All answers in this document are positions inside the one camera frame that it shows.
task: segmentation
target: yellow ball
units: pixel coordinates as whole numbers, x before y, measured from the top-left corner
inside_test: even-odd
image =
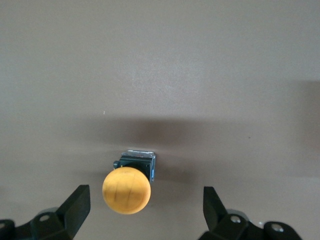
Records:
[[[119,167],[104,179],[105,203],[120,214],[135,214],[149,202],[151,186],[147,177],[133,167]]]

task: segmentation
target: wooden ball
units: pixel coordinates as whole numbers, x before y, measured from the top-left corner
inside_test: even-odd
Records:
[[[151,186],[147,177],[133,167],[119,167],[104,179],[105,203],[120,214],[135,214],[149,202]]]

